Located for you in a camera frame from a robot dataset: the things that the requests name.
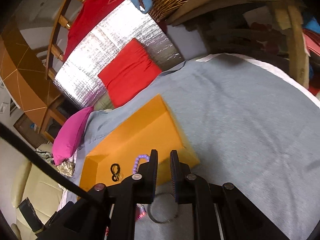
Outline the metal cuff bangle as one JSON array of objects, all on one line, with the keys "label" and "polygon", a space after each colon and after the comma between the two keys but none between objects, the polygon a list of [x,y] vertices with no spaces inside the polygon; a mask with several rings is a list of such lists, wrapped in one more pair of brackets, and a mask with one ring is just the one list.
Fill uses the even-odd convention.
[{"label": "metal cuff bangle", "polygon": [[170,193],[158,193],[147,207],[148,217],[156,224],[169,224],[179,215],[179,206]]}]

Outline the beige leather sofa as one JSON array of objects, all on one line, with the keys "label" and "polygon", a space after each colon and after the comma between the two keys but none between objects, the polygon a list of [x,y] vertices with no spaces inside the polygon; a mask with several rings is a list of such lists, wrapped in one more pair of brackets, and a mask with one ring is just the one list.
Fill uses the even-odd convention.
[{"label": "beige leather sofa", "polygon": [[18,239],[36,239],[29,224],[22,216],[18,205],[28,198],[37,216],[44,224],[57,211],[63,189],[28,159],[25,159],[16,172],[11,187],[11,203],[16,211],[16,222],[11,229]]}]

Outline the orange cardboard box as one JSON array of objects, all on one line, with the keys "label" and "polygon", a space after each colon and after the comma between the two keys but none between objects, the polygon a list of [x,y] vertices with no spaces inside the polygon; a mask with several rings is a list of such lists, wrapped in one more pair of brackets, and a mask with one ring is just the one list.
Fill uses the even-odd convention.
[{"label": "orange cardboard box", "polygon": [[193,168],[200,160],[193,150],[172,110],[156,95],[112,131],[85,157],[80,187],[86,191],[97,183],[115,184],[111,166],[120,166],[120,179],[133,174],[139,155],[158,152],[157,185],[167,183],[170,175],[170,152],[176,150],[181,162]]}]

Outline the magenta pillow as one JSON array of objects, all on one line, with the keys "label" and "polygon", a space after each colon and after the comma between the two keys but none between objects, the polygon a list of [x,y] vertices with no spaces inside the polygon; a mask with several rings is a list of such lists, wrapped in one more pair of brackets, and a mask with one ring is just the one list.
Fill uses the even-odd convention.
[{"label": "magenta pillow", "polygon": [[52,154],[56,166],[62,164],[75,153],[84,134],[88,117],[93,111],[93,106],[83,108],[63,124],[52,146]]}]

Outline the grey blanket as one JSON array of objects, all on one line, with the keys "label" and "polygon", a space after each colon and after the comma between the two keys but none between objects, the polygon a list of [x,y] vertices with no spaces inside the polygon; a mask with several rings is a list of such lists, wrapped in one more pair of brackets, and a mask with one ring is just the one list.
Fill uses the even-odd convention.
[{"label": "grey blanket", "polygon": [[71,180],[89,154],[154,96],[172,110],[209,183],[233,183],[289,239],[319,222],[319,107],[298,89],[225,54],[185,61],[111,112],[90,114]]}]

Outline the silver foil panel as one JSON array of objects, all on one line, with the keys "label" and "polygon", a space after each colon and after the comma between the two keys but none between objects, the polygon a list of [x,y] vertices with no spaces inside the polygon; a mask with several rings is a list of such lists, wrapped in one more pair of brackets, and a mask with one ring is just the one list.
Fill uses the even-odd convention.
[{"label": "silver foil panel", "polygon": [[161,70],[169,70],[184,60],[151,16],[125,0],[76,46],[57,72],[54,85],[76,107],[94,105],[106,94],[98,74],[133,38]]}]

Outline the red cushion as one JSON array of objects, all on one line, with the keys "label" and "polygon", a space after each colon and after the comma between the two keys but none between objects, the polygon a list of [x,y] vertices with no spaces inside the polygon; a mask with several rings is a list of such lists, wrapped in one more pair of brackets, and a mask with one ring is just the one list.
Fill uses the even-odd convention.
[{"label": "red cushion", "polygon": [[123,106],[161,74],[143,45],[133,38],[98,74],[112,105]]}]

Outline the wooden cabinet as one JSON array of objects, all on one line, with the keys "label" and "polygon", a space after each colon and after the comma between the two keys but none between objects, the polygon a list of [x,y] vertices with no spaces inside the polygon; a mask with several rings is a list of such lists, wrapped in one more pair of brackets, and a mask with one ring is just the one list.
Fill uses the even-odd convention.
[{"label": "wooden cabinet", "polygon": [[66,117],[57,110],[65,98],[51,79],[45,79],[45,70],[11,19],[1,33],[1,79],[37,132],[53,142],[47,128],[52,120],[65,123]]}]

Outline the wooden stair railing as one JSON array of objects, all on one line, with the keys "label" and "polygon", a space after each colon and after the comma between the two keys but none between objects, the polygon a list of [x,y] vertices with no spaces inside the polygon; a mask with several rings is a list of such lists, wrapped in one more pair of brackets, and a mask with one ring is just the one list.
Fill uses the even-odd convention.
[{"label": "wooden stair railing", "polygon": [[[72,0],[63,0],[63,3],[60,9],[57,12],[57,16],[53,25],[52,33],[50,36],[48,49],[47,49],[47,57],[46,57],[46,65],[45,65],[45,79],[54,80],[56,76],[56,71],[53,69],[53,59],[57,58],[60,62],[64,63],[64,53],[62,49],[57,45],[57,38],[60,32],[61,27],[70,30],[72,23],[71,21],[65,17],[65,13],[70,5]],[[81,3],[84,3],[85,0],[77,0]]]}]

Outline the red cloth on railing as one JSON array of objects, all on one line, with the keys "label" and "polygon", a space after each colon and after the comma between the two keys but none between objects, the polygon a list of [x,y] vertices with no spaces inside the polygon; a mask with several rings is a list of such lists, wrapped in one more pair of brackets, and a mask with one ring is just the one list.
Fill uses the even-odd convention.
[{"label": "red cloth on railing", "polygon": [[68,32],[63,59],[67,60],[82,39],[123,1],[125,0],[85,0]]}]

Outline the wooden table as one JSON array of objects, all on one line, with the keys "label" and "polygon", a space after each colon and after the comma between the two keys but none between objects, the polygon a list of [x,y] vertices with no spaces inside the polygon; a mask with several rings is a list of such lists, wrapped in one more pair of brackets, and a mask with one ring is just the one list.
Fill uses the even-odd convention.
[{"label": "wooden table", "polygon": [[308,88],[304,7],[301,0],[189,0],[166,23],[198,31],[210,53],[264,60]]}]

